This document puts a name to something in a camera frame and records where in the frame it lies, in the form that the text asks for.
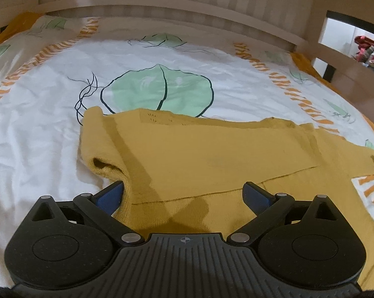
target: silver screw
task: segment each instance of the silver screw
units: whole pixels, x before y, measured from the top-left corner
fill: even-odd
[[[237,243],[245,243],[250,240],[250,236],[246,233],[234,233],[231,235],[230,239]]]
[[[137,233],[126,233],[123,236],[121,236],[121,240],[123,240],[126,243],[135,243],[137,241],[140,241],[141,236]]]

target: mattress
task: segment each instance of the mattress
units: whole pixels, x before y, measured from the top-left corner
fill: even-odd
[[[67,201],[109,184],[79,152],[89,107],[277,117],[374,149],[374,131],[357,109],[301,71],[296,55],[270,49],[241,35],[127,17],[42,16],[0,43],[0,286],[12,285],[4,249],[39,196]],[[374,176],[352,183],[374,221]]]

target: yellow sweater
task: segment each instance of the yellow sweater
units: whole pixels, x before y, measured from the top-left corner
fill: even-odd
[[[246,181],[298,200],[325,193],[364,243],[360,284],[374,287],[374,222],[351,183],[374,174],[374,150],[274,118],[239,123],[144,109],[104,116],[95,107],[83,123],[83,159],[93,172],[124,182],[115,218],[144,237],[225,238],[254,218],[242,201]]]

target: wooden bed frame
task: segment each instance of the wooden bed frame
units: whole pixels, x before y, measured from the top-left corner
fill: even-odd
[[[114,5],[170,8],[204,14],[255,28],[287,41],[293,44],[295,51],[303,53],[309,60],[319,58],[333,66],[336,72],[332,84],[340,91],[341,96],[374,122],[374,72],[319,43],[328,10],[374,24],[374,0],[313,0],[311,15],[302,37],[246,13],[197,0],[54,0],[45,3],[39,3],[39,0],[1,0],[0,28],[24,11],[48,13],[87,6]]]

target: crosshair symbol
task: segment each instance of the crosshair symbol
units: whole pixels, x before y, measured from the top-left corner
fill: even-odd
[[[184,238],[181,238],[180,239],[180,242],[183,242],[184,244],[186,244],[186,243],[188,243],[188,242],[190,242],[191,241],[191,239],[190,238],[188,238],[188,237],[184,237]]]

